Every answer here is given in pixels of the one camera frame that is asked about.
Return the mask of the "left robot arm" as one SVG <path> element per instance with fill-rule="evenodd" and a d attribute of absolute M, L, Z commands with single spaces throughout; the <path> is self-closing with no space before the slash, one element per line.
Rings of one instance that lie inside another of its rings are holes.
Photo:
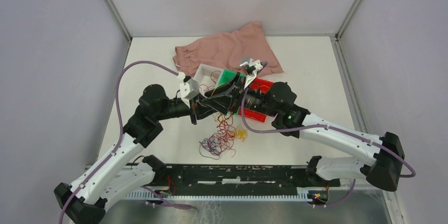
<path fill-rule="evenodd" d="M 238 107 L 242 90 L 235 83 L 226 83 L 205 95 L 193 90 L 190 83 L 181 85 L 186 100 L 170 99 L 164 87 L 149 85 L 143 90 L 138 106 L 126 124 L 119 118 L 118 140 L 88 170 L 73 182 L 60 183 L 54 194 L 61 207 L 60 219 L 69 217 L 74 223 L 100 223 L 106 212 L 133 190 L 166 179 L 166 165 L 154 155 L 125 175 L 119 171 L 135 155 L 146 149 L 162 132 L 162 120 L 189 116 L 193 124 L 213 113 L 227 114 Z"/>

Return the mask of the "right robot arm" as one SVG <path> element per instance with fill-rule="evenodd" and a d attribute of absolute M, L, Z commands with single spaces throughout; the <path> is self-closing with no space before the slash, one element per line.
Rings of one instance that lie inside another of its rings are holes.
<path fill-rule="evenodd" d="M 363 179 L 378 189 L 395 192 L 401 178 L 415 176 L 396 134 L 385 132 L 379 136 L 347 129 L 296 105 L 297 95 L 287 82 L 275 82 L 263 93 L 251 89 L 247 79 L 237 73 L 230 81 L 202 94 L 200 105 L 222 114 L 249 109 L 273 117 L 272 129 L 247 129 L 257 134 L 282 134 L 317 142 L 348 155 L 312 157 L 305 171 L 308 184 Z"/>

